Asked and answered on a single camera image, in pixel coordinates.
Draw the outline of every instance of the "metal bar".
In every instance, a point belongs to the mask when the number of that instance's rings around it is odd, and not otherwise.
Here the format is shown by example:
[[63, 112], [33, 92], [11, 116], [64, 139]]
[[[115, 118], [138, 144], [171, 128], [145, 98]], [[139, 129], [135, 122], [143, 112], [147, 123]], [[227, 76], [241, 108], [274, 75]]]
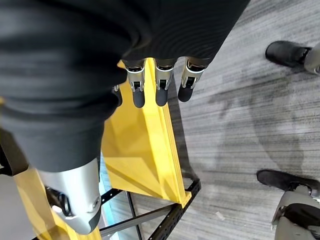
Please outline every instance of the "metal bar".
[[158, 217], [166, 215], [168, 212], [170, 212], [172, 210], [174, 205], [175, 204], [171, 204], [169, 206], [159, 208], [157, 210], [142, 214], [140, 216], [136, 216], [136, 217], [130, 218], [128, 220], [118, 222], [118, 223], [113, 224], [111, 226], [101, 228], [100, 229], [101, 237], [105, 237], [109, 234], [114, 234], [114, 233], [119, 232], [121, 230], [130, 228], [130, 227], [136, 226], [138, 224], [147, 222], [149, 220], [156, 219]]
[[196, 195], [201, 189], [201, 183], [199, 179], [193, 181], [193, 183], [188, 187], [186, 191], [191, 192], [192, 197], [184, 208], [180, 204], [175, 203], [172, 210], [167, 214], [164, 220], [156, 228], [156, 230], [151, 234], [148, 240], [166, 240], [170, 233], [173, 231], [179, 220], [182, 218], [183, 214], [186, 212], [187, 208], [190, 206], [192, 201], [195, 199]]
[[122, 192], [122, 190], [120, 190], [120, 189], [112, 188], [109, 191], [107, 191], [106, 193], [102, 194], [101, 195], [101, 205], [105, 204], [106, 202], [108, 202], [110, 199], [117, 196], [121, 192]]
[[[130, 210], [131, 210], [131, 213], [132, 213], [132, 217], [135, 218], [137, 216], [136, 215], [136, 210], [135, 210], [135, 206], [134, 206], [134, 203], [132, 201], [132, 197], [131, 197], [131, 194], [130, 194], [129, 191], [126, 191], [126, 196], [128, 197], [128, 201], [129, 201], [129, 206], [130, 206]], [[142, 239], [142, 235], [141, 235], [141, 231], [140, 231], [140, 227], [139, 227], [138, 224], [135, 226], [135, 229], [136, 229], [136, 233], [138, 234], [139, 240], [143, 240]]]

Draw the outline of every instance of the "black fabric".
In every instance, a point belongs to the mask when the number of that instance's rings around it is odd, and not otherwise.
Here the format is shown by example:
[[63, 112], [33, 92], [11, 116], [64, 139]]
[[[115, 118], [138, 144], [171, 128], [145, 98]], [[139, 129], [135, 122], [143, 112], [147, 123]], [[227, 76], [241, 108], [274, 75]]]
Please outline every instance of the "black fabric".
[[0, 123], [40, 170], [97, 157], [104, 121], [118, 105], [112, 87], [126, 80], [117, 63], [133, 46], [133, 30], [104, 15], [101, 2], [0, 2]]
[[1, 127], [50, 172], [100, 153], [120, 59], [213, 58], [249, 0], [2, 0]]
[[213, 59], [249, 1], [162, 0], [151, 42], [124, 59]]
[[0, 174], [14, 176], [27, 170], [28, 162], [12, 135], [0, 129]]

